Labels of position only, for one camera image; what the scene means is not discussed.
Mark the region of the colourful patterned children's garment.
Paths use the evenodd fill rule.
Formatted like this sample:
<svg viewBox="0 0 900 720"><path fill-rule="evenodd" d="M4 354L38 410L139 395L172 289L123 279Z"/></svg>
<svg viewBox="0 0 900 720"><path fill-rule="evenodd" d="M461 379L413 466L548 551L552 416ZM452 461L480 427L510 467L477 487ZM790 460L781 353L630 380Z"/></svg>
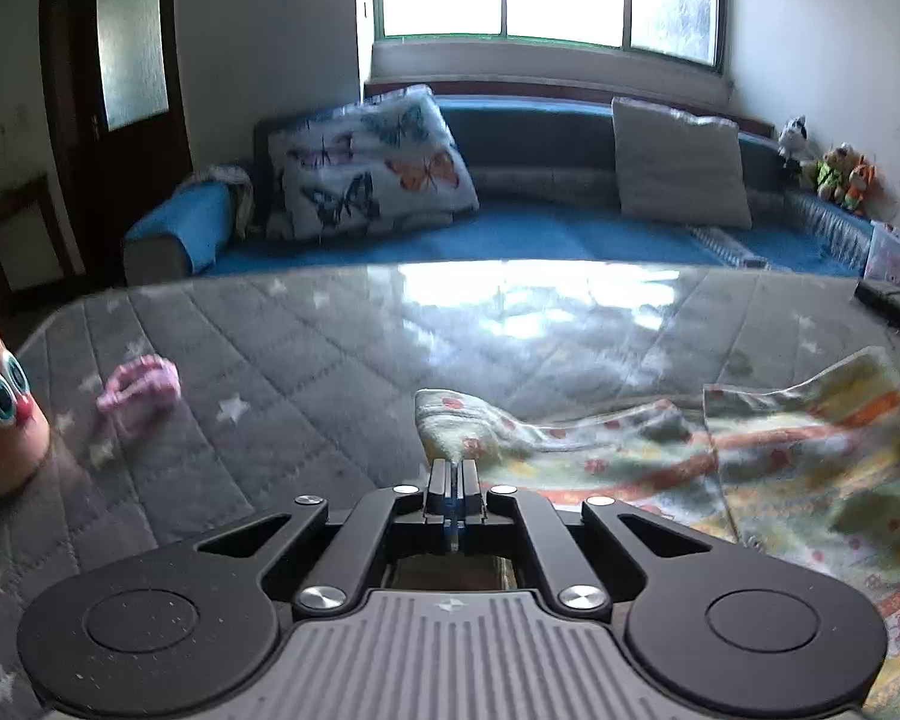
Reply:
<svg viewBox="0 0 900 720"><path fill-rule="evenodd" d="M562 424L533 424L475 395L424 388L414 419L429 460L475 462L564 509L624 500L836 577L877 606L888 658L866 701L900 718L900 377L865 348L813 379L753 392L709 385Z"/></svg>

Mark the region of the small pink crumpled cloth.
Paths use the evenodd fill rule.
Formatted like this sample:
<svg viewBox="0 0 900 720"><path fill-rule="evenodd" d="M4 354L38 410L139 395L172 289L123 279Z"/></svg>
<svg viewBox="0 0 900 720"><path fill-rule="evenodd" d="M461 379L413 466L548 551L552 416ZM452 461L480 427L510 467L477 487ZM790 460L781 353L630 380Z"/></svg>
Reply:
<svg viewBox="0 0 900 720"><path fill-rule="evenodd" d="M182 382L175 364L144 355L118 366L103 384L95 405L112 418L142 418L182 399Z"/></svg>

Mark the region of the blue corner sofa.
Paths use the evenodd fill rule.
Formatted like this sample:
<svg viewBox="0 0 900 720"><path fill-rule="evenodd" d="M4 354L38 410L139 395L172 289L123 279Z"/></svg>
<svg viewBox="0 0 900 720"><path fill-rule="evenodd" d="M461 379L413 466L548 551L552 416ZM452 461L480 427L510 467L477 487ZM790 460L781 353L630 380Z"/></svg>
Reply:
<svg viewBox="0 0 900 720"><path fill-rule="evenodd" d="M873 227L784 182L766 138L740 137L748 229L634 220L619 210L613 121L594 104L543 99L440 99L479 195L453 221L381 236L316 241L240 238L235 182L219 171L180 188L131 227L123 247L133 286L293 266L455 260L614 260L729 266L857 278Z"/></svg>

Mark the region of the butterfly print pillow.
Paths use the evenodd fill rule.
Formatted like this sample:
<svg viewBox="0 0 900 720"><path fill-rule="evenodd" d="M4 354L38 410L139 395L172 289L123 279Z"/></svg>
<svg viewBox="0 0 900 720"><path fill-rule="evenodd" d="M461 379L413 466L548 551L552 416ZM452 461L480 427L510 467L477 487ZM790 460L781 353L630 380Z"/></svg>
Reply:
<svg viewBox="0 0 900 720"><path fill-rule="evenodd" d="M470 172L427 86L312 115L266 138L266 235L313 242L445 226L478 210Z"/></svg>

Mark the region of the plain white pillow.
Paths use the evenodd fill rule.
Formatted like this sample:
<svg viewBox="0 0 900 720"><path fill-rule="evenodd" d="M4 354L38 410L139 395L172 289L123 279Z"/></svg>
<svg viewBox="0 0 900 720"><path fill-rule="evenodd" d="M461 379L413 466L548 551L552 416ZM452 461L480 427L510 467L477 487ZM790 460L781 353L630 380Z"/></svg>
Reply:
<svg viewBox="0 0 900 720"><path fill-rule="evenodd" d="M735 122L629 98L614 99L611 114L622 215L752 228Z"/></svg>

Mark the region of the black tray on table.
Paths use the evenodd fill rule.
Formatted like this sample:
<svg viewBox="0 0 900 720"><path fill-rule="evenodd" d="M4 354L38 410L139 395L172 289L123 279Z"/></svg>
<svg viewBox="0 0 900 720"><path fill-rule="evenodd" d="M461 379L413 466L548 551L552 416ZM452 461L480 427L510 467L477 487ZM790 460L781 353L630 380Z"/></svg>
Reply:
<svg viewBox="0 0 900 720"><path fill-rule="evenodd" d="M889 281L859 280L854 298L891 327L900 330L900 288Z"/></svg>

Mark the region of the black and white plush toy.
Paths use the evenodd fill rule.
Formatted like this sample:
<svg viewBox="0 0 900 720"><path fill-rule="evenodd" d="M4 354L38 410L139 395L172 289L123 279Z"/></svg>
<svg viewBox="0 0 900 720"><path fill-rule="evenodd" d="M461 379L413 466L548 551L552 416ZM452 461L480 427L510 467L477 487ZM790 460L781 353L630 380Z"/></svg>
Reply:
<svg viewBox="0 0 900 720"><path fill-rule="evenodd" d="M818 159L809 143L806 117L790 119L777 135L777 151L786 163L814 163Z"/></svg>

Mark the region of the clear plastic storage box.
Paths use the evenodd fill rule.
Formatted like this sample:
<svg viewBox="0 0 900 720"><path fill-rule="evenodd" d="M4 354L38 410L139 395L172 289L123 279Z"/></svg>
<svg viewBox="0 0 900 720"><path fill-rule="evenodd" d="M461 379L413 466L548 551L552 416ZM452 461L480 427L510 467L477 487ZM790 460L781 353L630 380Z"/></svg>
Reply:
<svg viewBox="0 0 900 720"><path fill-rule="evenodd" d="M897 227L879 221L873 223L863 274L869 280L888 281L900 288L900 231Z"/></svg>

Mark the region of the green and orange plush toys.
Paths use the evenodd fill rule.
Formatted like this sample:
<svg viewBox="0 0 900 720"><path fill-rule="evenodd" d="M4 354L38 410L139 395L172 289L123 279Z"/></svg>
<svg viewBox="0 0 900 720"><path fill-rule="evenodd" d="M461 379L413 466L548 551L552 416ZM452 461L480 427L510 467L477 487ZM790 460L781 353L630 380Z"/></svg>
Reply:
<svg viewBox="0 0 900 720"><path fill-rule="evenodd" d="M866 218L866 194L876 180L875 166L844 143L826 151L818 163L816 195L850 215Z"/></svg>

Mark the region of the dark wooden door with glass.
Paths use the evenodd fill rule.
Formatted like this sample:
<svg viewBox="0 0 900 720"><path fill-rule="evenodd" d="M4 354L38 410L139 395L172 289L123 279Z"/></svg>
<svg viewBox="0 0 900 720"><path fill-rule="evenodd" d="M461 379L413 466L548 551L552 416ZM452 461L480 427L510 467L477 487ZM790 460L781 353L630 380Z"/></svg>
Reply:
<svg viewBox="0 0 900 720"><path fill-rule="evenodd" d="M173 0L38 0L56 175L84 271L123 280L126 232L190 174Z"/></svg>

